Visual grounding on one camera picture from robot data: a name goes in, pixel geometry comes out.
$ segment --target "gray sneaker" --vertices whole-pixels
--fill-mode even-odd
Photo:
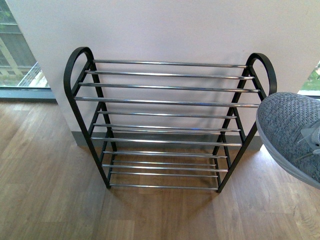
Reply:
[[[320,189],[320,101],[290,92],[271,94],[260,104],[256,124],[273,159]]]

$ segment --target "window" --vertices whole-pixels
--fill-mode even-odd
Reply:
[[[307,81],[302,85],[298,94],[320,99],[320,61],[315,66]]]
[[[0,0],[0,87],[49,89],[5,0]]]

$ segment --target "laminate flooring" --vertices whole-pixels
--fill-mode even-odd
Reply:
[[[318,240],[320,190],[265,149],[218,194],[106,189],[59,106],[0,103],[1,240]]]

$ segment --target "white wall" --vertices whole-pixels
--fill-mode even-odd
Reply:
[[[278,90],[295,93],[320,60],[318,0],[7,3],[72,131],[79,128],[62,79],[68,57],[80,46],[90,47],[97,59],[116,60],[244,64],[252,52],[264,53]]]

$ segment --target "silver metal bar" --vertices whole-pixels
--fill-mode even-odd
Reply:
[[[163,61],[122,61],[122,60],[102,60],[95,59],[94,63],[99,64],[149,64],[149,65],[172,65],[189,67],[212,67],[212,68],[247,68],[246,65],[237,64],[214,64],[214,63],[189,63],[189,62],[163,62]]]
[[[107,88],[127,88],[127,89],[160,89],[160,90],[185,90],[185,91],[207,91],[207,92],[229,92],[229,93],[259,93],[258,89],[242,88],[212,88],[212,87],[186,87],[186,86],[154,86],[154,85],[127,85],[127,84],[107,84],[107,83],[79,83],[84,87],[107,87]]]
[[[149,76],[149,77],[178,77],[178,78],[199,78],[199,79],[230,79],[230,80],[253,80],[253,76],[223,76],[223,75],[202,75],[202,74],[173,74],[153,72],[122,72],[122,71],[85,71],[87,74],[99,75],[124,75],[124,76]]]
[[[182,153],[182,152],[163,152],[163,151],[104,151],[103,153],[114,154],[114,155],[168,156],[168,157],[191,157],[191,158],[206,158],[206,159],[226,159],[227,158],[227,156],[212,155],[208,153]]]
[[[139,187],[139,188],[159,188],[159,189],[190,189],[190,190],[214,190],[217,191],[217,187],[198,187],[198,186],[155,186],[155,185],[134,185],[134,184],[115,184],[110,183],[113,187]]]
[[[145,175],[145,176],[169,176],[169,177],[193,177],[193,178],[217,178],[217,175],[193,175],[193,174],[167,174],[167,173],[149,173],[149,172],[126,172],[111,171],[112,174],[124,175]]]
[[[145,134],[169,134],[169,135],[220,135],[220,132],[208,132],[208,131],[155,131],[155,130],[132,130],[132,129],[113,129],[113,133],[145,133]]]
[[[181,165],[181,166],[199,166],[199,167],[214,167],[215,164],[202,163],[174,163],[174,162],[154,162],[154,161],[113,161],[113,163],[122,164],[155,164],[155,165]]]
[[[119,111],[98,111],[98,113],[114,114],[114,115],[204,118],[204,119],[236,119],[237,118],[236,116],[221,116],[221,115],[192,115],[192,114],[167,114],[167,113],[119,112]]]
[[[114,165],[102,164],[102,167],[113,169],[150,169],[150,170],[183,170],[183,171],[205,171],[205,172],[228,172],[228,169],[211,169],[211,168],[189,168],[189,167],[163,167],[163,166],[131,166],[131,165]]]
[[[84,97],[76,96],[76,101],[105,102],[116,104],[157,104],[157,105],[184,105],[202,107],[228,107],[228,108],[257,108],[259,104],[232,103],[232,102],[193,102],[193,101],[158,101],[158,100],[132,100],[105,97]]]
[[[212,131],[212,132],[240,132],[234,128],[206,128],[206,127],[176,127],[176,126],[140,126],[140,125],[119,125],[108,123],[94,123],[96,127],[130,128],[130,129],[161,129],[161,130],[188,130],[188,131]]]
[[[107,138],[107,137],[91,137],[93,140],[103,140],[107,142],[133,142],[146,144],[188,144],[188,145],[202,145],[202,146],[229,146],[241,147],[241,143],[224,143],[224,142],[202,142],[202,141],[169,141],[169,140],[145,140],[145,139],[127,139],[127,138]]]

